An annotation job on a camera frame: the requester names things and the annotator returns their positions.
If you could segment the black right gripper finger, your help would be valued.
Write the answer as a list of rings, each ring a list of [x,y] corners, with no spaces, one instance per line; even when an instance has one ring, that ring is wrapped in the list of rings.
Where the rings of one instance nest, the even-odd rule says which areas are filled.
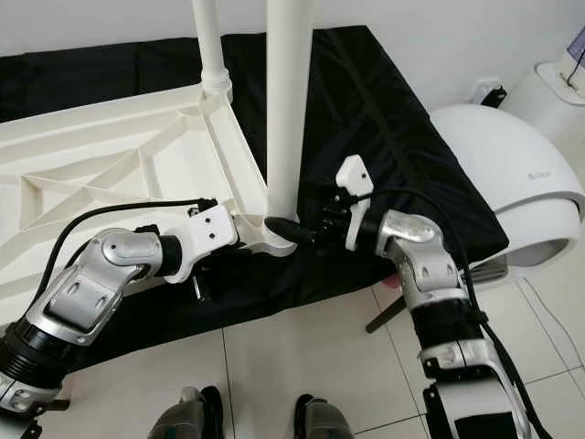
[[[296,245],[314,245],[317,239],[317,231],[309,229],[301,223],[280,217],[264,218],[264,226],[271,233]]]

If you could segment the white plastic table top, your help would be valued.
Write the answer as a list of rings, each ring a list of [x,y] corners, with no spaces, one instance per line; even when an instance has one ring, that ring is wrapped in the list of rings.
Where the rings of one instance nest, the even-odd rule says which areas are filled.
[[[1,321],[97,231],[171,229],[190,199],[225,206],[248,251],[287,255],[292,244],[263,228],[266,180],[242,106],[187,85],[1,124]]]

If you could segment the white rounded appliance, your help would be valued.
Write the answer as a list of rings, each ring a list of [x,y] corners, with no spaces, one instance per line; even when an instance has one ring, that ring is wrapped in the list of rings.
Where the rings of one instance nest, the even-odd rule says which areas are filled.
[[[538,129],[475,104],[444,106],[430,118],[508,238],[481,263],[535,269],[580,246],[585,187]]]

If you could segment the silver robot right leg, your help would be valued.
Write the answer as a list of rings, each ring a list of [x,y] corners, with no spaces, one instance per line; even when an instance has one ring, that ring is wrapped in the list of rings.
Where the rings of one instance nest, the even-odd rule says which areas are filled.
[[[325,398],[302,394],[293,415],[295,439],[355,439],[354,431],[339,407]]]

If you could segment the white rounded bin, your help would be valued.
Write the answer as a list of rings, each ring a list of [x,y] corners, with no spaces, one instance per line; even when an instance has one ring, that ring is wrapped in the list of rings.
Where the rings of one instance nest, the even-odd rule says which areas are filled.
[[[535,64],[501,108],[521,118],[563,150],[585,149],[585,67],[561,61]]]

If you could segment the white wall socket with plug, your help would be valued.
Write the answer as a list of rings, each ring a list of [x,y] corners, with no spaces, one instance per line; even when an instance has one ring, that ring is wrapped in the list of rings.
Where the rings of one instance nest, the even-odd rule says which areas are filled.
[[[500,108],[506,96],[508,91],[501,80],[479,80],[473,85],[467,101],[471,104]]]

